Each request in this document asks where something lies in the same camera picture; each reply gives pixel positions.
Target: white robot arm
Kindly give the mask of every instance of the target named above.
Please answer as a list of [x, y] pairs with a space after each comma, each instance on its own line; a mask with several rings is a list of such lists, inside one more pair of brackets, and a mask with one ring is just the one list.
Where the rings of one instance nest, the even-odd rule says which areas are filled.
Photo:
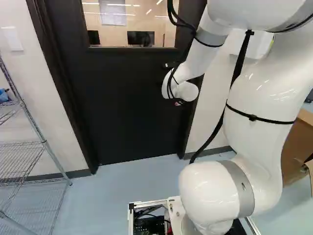
[[[313, 88], [312, 13], [313, 0], [208, 3], [198, 29], [206, 31], [203, 38], [225, 38], [233, 27], [277, 33], [268, 57], [242, 73], [228, 96], [224, 132], [236, 157], [190, 164], [179, 176], [186, 214], [203, 235], [223, 235], [233, 219], [262, 213], [280, 199], [283, 144]], [[174, 74], [175, 97], [197, 97], [190, 85], [179, 86], [203, 74], [217, 50], [193, 42], [187, 60]], [[162, 94], [169, 98], [166, 86]]]

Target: light switch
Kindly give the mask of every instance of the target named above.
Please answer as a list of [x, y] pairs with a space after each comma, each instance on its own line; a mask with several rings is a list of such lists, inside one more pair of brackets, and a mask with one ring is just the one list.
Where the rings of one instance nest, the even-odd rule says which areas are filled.
[[14, 26], [2, 27], [1, 30], [11, 51], [23, 51], [22, 43]]

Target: black strap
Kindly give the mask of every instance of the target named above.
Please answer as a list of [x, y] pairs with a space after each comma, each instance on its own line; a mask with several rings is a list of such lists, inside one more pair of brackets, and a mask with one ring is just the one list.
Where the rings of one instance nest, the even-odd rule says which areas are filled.
[[234, 111], [235, 113], [238, 113], [244, 117], [247, 117], [250, 121], [263, 121], [263, 122], [268, 122], [268, 123], [273, 123], [273, 124], [281, 124], [281, 125], [291, 125], [291, 124], [294, 124], [294, 122], [295, 122], [295, 121], [274, 121], [274, 120], [255, 116], [253, 114], [246, 114], [246, 113], [241, 112], [237, 109], [234, 109], [233, 107], [229, 106], [229, 104], [226, 104], [226, 107], [229, 108], [231, 111]]
[[200, 44], [202, 44], [202, 45], [204, 45], [204, 46], [206, 46], [206, 47], [221, 47], [221, 46], [224, 45], [224, 44], [217, 45], [217, 46], [215, 46], [215, 45], [209, 45], [209, 44], [206, 44], [206, 43], [200, 41], [197, 37], [194, 37], [194, 38], [195, 38], [195, 40], [197, 40], [198, 43], [200, 43]]

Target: silver metal band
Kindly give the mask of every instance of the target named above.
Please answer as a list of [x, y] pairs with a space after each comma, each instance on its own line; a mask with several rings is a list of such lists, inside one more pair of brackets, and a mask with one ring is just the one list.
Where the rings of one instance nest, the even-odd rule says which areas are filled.
[[219, 161], [229, 172], [233, 179], [239, 197], [238, 217], [248, 217], [252, 215], [255, 207], [254, 193], [249, 179], [245, 173], [232, 161]]
[[216, 35], [205, 31], [199, 26], [197, 30], [197, 39], [201, 42], [213, 46], [223, 45], [228, 35]]
[[270, 30], [268, 30], [268, 32], [289, 32], [288, 28], [290, 28], [290, 31], [296, 30], [298, 27], [294, 28], [294, 26], [301, 22], [304, 22], [311, 14], [313, 14], [313, 0], [306, 0], [303, 5], [298, 9], [298, 11], [286, 22], [275, 28], [271, 28]]

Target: chrome pole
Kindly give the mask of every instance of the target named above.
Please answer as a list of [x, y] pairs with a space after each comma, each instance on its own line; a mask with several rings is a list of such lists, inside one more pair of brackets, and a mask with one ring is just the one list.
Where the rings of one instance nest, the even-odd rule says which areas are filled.
[[34, 128], [37, 136], [39, 137], [40, 139], [40, 142], [43, 144], [43, 146], [45, 147], [46, 151], [48, 152], [48, 154], [50, 155], [51, 159], [54, 161], [55, 165], [57, 166], [57, 168], [59, 169], [59, 171], [62, 173], [63, 177], [66, 178], [67, 180], [67, 184], [68, 185], [72, 185], [72, 181], [68, 178], [68, 176], [66, 175], [62, 165], [60, 164], [58, 158], [55, 156], [55, 154], [53, 153], [49, 143], [47, 142], [47, 140], [45, 139], [44, 135], [42, 134], [41, 130], [39, 129], [38, 125], [36, 124], [34, 118], [32, 117], [30, 111], [28, 110], [24, 100], [22, 99], [19, 91], [17, 90], [12, 78], [11, 78], [11, 75], [8, 71], [8, 69], [6, 68], [5, 64], [4, 64], [4, 61], [0, 55], [0, 68], [7, 80], [7, 82], [9, 83], [9, 86], [13, 92], [13, 94], [15, 95], [16, 99], [18, 101], [21, 102], [21, 106], [25, 112], [25, 115], [28, 119], [28, 121], [30, 122], [31, 126]]

